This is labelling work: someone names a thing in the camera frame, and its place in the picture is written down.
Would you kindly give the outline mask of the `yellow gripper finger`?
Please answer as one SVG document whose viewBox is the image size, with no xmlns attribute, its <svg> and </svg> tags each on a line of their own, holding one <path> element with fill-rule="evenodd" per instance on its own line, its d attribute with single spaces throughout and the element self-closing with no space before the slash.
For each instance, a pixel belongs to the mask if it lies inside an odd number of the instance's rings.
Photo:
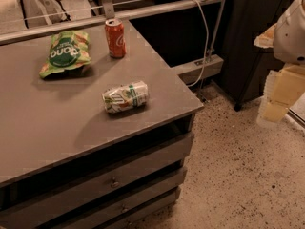
<svg viewBox="0 0 305 229">
<path fill-rule="evenodd" d="M 256 123 L 261 127 L 275 127 L 286 115 L 286 107 L 272 103 L 268 98 L 261 99 Z"/>
</svg>

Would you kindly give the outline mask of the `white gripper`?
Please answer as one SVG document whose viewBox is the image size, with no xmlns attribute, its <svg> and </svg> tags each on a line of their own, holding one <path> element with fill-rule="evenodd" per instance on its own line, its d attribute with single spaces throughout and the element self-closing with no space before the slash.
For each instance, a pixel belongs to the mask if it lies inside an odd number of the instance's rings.
<svg viewBox="0 0 305 229">
<path fill-rule="evenodd" d="M 274 57 L 285 63 L 270 71 L 264 98 L 271 104 L 291 107 L 305 93 L 305 0 L 294 0 L 274 29 Z"/>
</svg>

